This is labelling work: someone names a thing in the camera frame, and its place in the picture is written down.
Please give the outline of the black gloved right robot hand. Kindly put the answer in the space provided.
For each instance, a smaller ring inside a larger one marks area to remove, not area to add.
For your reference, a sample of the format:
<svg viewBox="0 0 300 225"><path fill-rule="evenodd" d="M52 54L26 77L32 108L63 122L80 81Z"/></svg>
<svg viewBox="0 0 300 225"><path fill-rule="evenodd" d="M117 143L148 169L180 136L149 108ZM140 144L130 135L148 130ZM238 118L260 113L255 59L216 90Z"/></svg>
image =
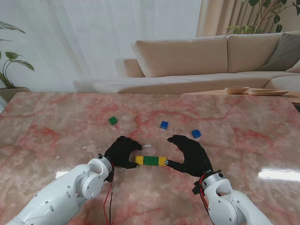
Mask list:
<svg viewBox="0 0 300 225"><path fill-rule="evenodd" d="M166 166L194 177L202 177L206 172L213 171L209 157L200 143L183 135L173 135L167 140L175 144L183 153L184 162L166 160Z"/></svg>

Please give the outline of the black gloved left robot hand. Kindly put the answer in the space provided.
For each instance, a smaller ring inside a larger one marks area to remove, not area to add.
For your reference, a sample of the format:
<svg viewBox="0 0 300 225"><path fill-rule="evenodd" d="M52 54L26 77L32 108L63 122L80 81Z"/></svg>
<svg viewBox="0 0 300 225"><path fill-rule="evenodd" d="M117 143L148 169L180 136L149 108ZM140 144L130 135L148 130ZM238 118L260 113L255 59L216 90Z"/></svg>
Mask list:
<svg viewBox="0 0 300 225"><path fill-rule="evenodd" d="M129 161L130 154L135 150L142 150L142 145L131 138L120 136L108 148L104 157L116 167L132 169L138 166L137 163Z"/></svg>

